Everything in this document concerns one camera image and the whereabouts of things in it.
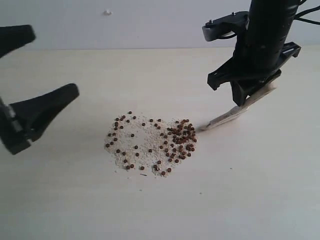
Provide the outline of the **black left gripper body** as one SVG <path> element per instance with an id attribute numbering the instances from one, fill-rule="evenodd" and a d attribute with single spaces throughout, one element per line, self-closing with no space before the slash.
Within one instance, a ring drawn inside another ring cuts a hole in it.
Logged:
<path id="1" fill-rule="evenodd" d="M 32 98 L 8 105 L 0 101 L 0 140 L 12 155 L 32 145 L 32 106 Z"/>

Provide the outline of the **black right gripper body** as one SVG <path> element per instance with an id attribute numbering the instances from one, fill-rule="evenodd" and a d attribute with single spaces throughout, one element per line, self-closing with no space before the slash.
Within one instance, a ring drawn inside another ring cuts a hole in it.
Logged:
<path id="1" fill-rule="evenodd" d="M 208 74 L 207 84 L 217 90 L 222 84 L 234 81 L 249 81 L 250 73 L 259 71 L 280 70 L 291 58 L 298 57 L 301 46 L 294 42 L 285 43 L 278 40 L 273 44 L 263 44 L 252 47 L 246 43 L 247 32 L 244 31 L 236 37 L 236 44 L 232 57 L 217 70 Z"/>

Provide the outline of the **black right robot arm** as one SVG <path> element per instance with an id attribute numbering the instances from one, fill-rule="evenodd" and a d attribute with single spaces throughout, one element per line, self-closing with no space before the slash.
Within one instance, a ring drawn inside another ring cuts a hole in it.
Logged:
<path id="1" fill-rule="evenodd" d="M 236 37 L 232 57 L 208 74 L 208 85 L 217 90 L 230 83 L 233 101 L 243 106 L 248 96 L 278 78 L 281 67 L 301 50 L 286 42 L 299 4 L 298 0 L 253 0 L 249 11 L 207 22 L 202 27 L 206 41 L 225 39 L 230 32 Z"/>

